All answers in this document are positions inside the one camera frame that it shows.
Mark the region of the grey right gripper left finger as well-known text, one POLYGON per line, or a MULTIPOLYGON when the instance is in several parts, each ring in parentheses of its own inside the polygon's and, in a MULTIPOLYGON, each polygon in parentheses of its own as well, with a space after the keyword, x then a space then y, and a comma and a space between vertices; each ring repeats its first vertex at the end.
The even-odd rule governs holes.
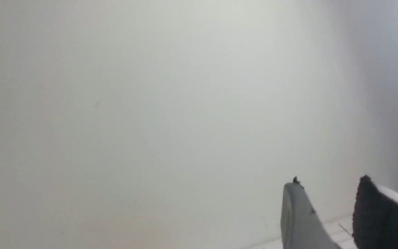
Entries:
POLYGON ((283 186, 281 239, 284 249, 340 248, 323 227, 296 176, 283 186))

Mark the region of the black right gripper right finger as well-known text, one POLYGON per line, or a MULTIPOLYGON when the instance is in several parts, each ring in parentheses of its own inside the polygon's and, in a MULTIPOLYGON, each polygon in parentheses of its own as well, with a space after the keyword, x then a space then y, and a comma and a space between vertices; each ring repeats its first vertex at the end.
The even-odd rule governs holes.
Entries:
POLYGON ((398 193, 362 176, 352 227, 359 249, 398 249, 398 193))

